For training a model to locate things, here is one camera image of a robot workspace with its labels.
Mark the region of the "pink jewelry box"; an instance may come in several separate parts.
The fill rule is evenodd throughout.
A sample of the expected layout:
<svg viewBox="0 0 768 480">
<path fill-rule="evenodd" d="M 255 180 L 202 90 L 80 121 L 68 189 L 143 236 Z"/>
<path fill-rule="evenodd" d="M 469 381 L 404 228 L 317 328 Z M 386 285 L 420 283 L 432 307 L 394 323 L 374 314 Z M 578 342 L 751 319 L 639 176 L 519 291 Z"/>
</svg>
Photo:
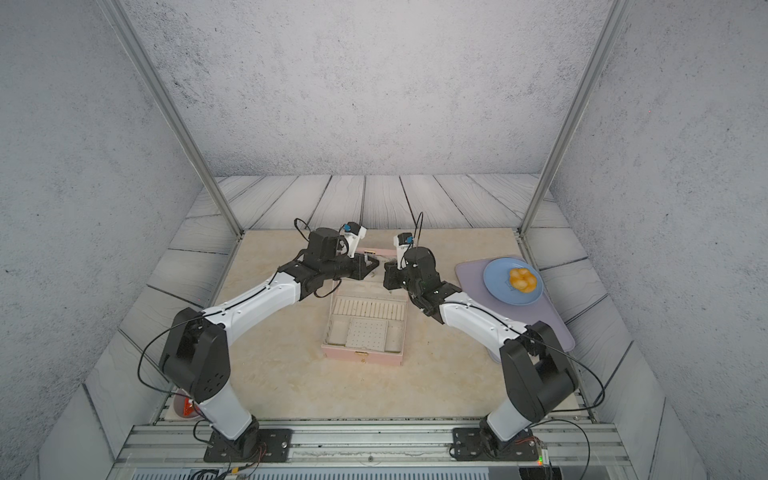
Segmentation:
<svg viewBox="0 0 768 480">
<path fill-rule="evenodd" d="M 404 357 L 409 299 L 402 289 L 383 286 L 384 264 L 396 259 L 393 249 L 360 247 L 360 253 L 380 261 L 361 281 L 346 280 L 331 295 L 331 307 L 321 344 L 333 360 L 400 366 Z"/>
</svg>

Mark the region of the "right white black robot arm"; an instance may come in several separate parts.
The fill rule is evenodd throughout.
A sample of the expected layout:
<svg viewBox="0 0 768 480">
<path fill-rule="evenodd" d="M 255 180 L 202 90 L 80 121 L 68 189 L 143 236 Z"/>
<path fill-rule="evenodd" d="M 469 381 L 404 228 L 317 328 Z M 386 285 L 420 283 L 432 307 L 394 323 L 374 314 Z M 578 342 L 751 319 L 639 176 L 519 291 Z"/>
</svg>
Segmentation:
<svg viewBox="0 0 768 480">
<path fill-rule="evenodd" d="M 496 351 L 506 399 L 480 422 L 489 449 L 500 450 L 519 439 L 577 389 L 575 369 L 551 326 L 514 322 L 480 305 L 460 287 L 440 278 L 430 249 L 414 247 L 388 261 L 383 286 L 405 290 L 425 316 Z"/>
</svg>

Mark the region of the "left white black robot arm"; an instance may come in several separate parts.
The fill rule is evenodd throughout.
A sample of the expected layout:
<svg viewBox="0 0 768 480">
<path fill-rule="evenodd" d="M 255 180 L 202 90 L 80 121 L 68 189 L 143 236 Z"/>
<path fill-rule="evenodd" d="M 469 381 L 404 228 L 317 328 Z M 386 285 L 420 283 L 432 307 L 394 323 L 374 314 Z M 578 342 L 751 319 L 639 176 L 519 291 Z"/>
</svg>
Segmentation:
<svg viewBox="0 0 768 480">
<path fill-rule="evenodd" d="M 161 371 L 192 398 L 219 435 L 238 441 L 257 427 L 231 385 L 230 346 L 281 309 L 318 298 L 326 282 L 364 279 L 379 265 L 356 251 L 365 235 L 366 228 L 355 222 L 312 230 L 307 246 L 268 280 L 217 306 L 176 315 L 160 356 Z"/>
</svg>

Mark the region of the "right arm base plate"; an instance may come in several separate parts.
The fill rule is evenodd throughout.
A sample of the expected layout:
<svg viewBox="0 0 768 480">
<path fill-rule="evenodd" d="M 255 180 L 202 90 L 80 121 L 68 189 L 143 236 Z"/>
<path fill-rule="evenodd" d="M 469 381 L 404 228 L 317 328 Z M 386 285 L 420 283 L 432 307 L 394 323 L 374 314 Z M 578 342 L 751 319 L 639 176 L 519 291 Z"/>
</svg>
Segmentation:
<svg viewBox="0 0 768 480">
<path fill-rule="evenodd" d="M 454 428 L 449 455 L 460 462 L 469 461 L 541 461 L 539 443 L 530 429 L 509 440 L 500 440 L 488 426 Z"/>
</svg>

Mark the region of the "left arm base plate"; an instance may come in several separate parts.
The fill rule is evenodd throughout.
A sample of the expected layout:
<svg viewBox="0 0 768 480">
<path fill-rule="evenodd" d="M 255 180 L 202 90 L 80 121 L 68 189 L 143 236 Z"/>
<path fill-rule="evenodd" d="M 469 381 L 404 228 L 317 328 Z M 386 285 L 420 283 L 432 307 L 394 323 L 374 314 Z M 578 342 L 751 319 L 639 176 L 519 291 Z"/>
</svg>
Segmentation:
<svg viewBox="0 0 768 480">
<path fill-rule="evenodd" d="M 231 440 L 214 430 L 203 455 L 205 463 L 284 463 L 291 447 L 291 429 L 249 428 Z"/>
</svg>

